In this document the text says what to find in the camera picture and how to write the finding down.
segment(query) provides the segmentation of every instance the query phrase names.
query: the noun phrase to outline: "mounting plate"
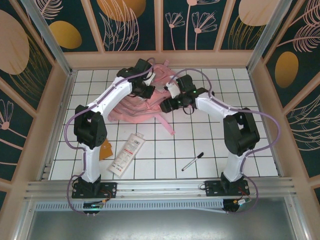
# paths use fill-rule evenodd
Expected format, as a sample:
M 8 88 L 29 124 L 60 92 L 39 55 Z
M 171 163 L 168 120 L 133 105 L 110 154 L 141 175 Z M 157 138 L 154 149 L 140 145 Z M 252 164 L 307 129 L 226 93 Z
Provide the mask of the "mounting plate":
M 238 190 L 238 188 L 231 188 L 228 193 L 225 193 L 221 185 L 220 180 L 215 181 L 205 181 L 205 193 L 207 197 L 223 197 L 223 196 L 241 196 L 242 192 Z M 243 192 L 247 195 L 250 195 L 248 182 L 246 180 L 241 180 L 238 185 Z
M 81 185 L 77 182 L 74 184 L 71 197 L 73 199 L 105 199 L 107 196 L 109 197 L 109 194 L 107 196 L 105 194 L 109 191 L 112 193 L 111 198 L 113 199 L 117 194 L 117 185 L 118 184 L 116 182 L 101 182 L 100 191 L 95 196 L 91 191 L 81 187 Z

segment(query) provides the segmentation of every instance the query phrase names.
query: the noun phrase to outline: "black marker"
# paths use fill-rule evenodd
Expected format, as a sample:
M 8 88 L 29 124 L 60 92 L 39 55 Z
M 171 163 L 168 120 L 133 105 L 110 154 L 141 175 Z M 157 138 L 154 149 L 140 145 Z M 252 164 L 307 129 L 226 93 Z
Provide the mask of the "black marker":
M 199 158 L 201 158 L 202 156 L 204 155 L 204 153 L 202 152 L 202 153 L 200 153 L 195 159 L 193 159 L 191 162 L 189 162 L 184 168 L 182 168 L 182 172 L 184 171 L 184 170 L 186 170 L 188 167 L 190 167 L 191 166 L 191 164 L 193 164 L 195 161 L 197 161 Z

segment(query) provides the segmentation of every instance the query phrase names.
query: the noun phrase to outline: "enclosure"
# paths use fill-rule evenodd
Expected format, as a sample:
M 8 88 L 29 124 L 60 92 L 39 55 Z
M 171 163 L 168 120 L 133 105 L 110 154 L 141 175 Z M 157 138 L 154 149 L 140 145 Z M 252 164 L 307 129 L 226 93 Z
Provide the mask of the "enclosure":
M 0 239 L 319 239 L 319 16 L 319 0 L 2 1 Z M 209 89 L 208 76 L 218 100 L 278 122 L 279 141 L 243 168 L 260 198 L 251 212 L 222 214 L 223 200 L 236 197 L 199 187 L 220 179 L 229 151 L 223 123 L 192 108 L 161 113 L 175 134 L 154 117 L 105 121 L 112 155 L 99 171 L 117 183 L 116 198 L 94 219 L 68 206 L 83 152 L 66 143 L 66 123 L 119 70 L 149 58 L 197 88 Z M 277 126 L 254 120 L 255 149 L 272 143 Z M 78 146 L 73 125 L 66 135 Z M 136 133 L 145 143 L 118 177 L 108 167 Z M 249 189 L 242 211 L 258 198 Z M 82 210 L 85 199 L 71 201 Z

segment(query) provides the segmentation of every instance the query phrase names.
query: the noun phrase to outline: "pink fabric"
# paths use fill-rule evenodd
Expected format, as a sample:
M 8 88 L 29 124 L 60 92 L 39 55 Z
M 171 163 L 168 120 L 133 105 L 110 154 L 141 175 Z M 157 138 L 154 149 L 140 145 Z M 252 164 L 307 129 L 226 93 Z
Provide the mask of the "pink fabric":
M 153 71 L 155 78 L 151 85 L 155 86 L 155 90 L 150 99 L 126 96 L 110 112 L 108 116 L 109 121 L 122 120 L 128 123 L 138 124 L 150 118 L 156 118 L 165 129 L 173 135 L 175 133 L 173 128 L 160 115 L 160 113 L 162 113 L 160 103 L 171 97 L 170 92 L 166 91 L 164 86 L 175 74 L 167 67 L 168 65 L 169 61 L 166 60 L 164 64 L 156 64 L 154 66 Z

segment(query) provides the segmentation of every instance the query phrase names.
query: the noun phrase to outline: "white grid floor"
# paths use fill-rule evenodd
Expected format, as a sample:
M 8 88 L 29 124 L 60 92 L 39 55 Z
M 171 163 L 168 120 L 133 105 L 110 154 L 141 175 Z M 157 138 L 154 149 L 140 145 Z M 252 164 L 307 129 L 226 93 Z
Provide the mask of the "white grid floor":
M 245 68 L 199 70 L 211 79 L 213 91 L 218 99 L 234 107 L 258 110 Z M 118 71 L 118 69 L 78 71 L 64 124 L 75 114 L 75 108 L 79 104 L 86 105 L 102 94 L 110 86 Z M 192 77 L 197 88 L 209 89 L 207 81 L 203 80 L 200 73 L 188 71 L 187 74 Z M 216 178 L 221 175 L 228 157 L 222 123 L 200 110 L 195 110 L 192 115 L 186 115 L 179 109 L 163 116 L 173 125 L 176 132 L 174 136 L 171 136 L 155 119 L 140 124 L 123 121 L 106 122 L 107 139 L 112 145 L 113 156 L 99 163 L 102 180 L 119 179 L 107 168 L 121 151 L 130 134 L 136 132 L 144 134 L 146 142 L 121 179 L 191 179 Z M 268 144 L 268 139 L 261 117 L 255 115 L 254 118 L 261 137 L 256 148 L 260 148 Z M 62 131 L 49 180 L 68 180 L 72 174 L 79 174 L 82 171 L 82 153 L 67 146 Z M 74 146 L 78 144 L 72 125 L 68 128 L 68 139 Z M 204 156 L 182 172 L 181 169 L 201 152 L 204 152 Z M 270 149 L 249 157 L 244 165 L 244 173 L 250 177 L 278 176 Z

